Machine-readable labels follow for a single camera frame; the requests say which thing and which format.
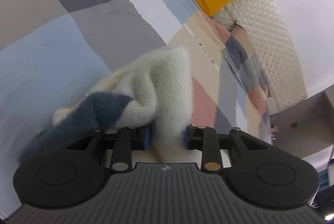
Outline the white fluffy striped sweater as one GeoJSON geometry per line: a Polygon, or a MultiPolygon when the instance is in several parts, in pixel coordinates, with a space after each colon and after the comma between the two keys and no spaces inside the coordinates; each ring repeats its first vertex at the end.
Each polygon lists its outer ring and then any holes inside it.
{"type": "Polygon", "coordinates": [[[54,112],[52,125],[21,150],[18,161],[52,151],[90,131],[152,125],[147,152],[135,162],[199,162],[184,146],[183,131],[193,110],[191,62],[182,46],[163,47],[139,57],[94,85],[72,108],[54,112]]]}

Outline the blue curtain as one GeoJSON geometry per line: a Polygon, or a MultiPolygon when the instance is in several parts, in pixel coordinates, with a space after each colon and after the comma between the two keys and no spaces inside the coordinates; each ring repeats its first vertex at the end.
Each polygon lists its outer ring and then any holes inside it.
{"type": "Polygon", "coordinates": [[[318,175],[319,191],[311,206],[321,213],[325,213],[333,210],[333,148],[325,169],[318,175]]]}

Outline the grey wardrobe cabinet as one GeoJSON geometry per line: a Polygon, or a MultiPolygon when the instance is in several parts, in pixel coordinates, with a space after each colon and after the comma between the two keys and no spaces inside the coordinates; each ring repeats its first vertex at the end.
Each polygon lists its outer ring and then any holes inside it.
{"type": "Polygon", "coordinates": [[[333,86],[271,117],[273,145],[299,158],[333,145],[333,86]],[[298,126],[291,128],[293,122],[298,126]]]}

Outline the cream quilted headboard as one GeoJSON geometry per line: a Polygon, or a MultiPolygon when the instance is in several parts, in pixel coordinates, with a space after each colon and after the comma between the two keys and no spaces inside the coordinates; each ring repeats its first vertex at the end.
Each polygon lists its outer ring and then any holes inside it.
{"type": "Polygon", "coordinates": [[[302,102],[306,89],[300,62],[284,18],[273,0],[232,0],[213,19],[232,30],[243,27],[269,83],[271,114],[302,102]]]}

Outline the dark wall switch right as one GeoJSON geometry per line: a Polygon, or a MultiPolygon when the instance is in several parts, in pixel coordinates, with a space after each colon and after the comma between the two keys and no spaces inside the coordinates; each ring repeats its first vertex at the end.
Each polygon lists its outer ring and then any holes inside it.
{"type": "Polygon", "coordinates": [[[293,122],[292,124],[291,124],[291,128],[295,128],[295,127],[297,127],[298,126],[298,122],[293,122]]]}

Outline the yellow bottle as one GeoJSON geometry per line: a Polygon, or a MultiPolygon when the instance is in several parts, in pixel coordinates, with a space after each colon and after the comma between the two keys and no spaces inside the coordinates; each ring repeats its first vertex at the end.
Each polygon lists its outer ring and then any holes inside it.
{"type": "Polygon", "coordinates": [[[276,132],[278,132],[278,127],[276,125],[272,125],[271,126],[271,134],[275,134],[276,132]]]}

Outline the patchwork plaid duvet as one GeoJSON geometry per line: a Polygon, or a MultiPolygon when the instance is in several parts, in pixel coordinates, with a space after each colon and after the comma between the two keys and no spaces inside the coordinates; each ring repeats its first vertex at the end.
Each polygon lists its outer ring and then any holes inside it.
{"type": "Polygon", "coordinates": [[[17,156],[98,81],[139,56],[183,44],[192,59],[192,124],[238,126],[270,141],[257,58],[195,0],[1,0],[1,217],[20,207],[17,156]]]}

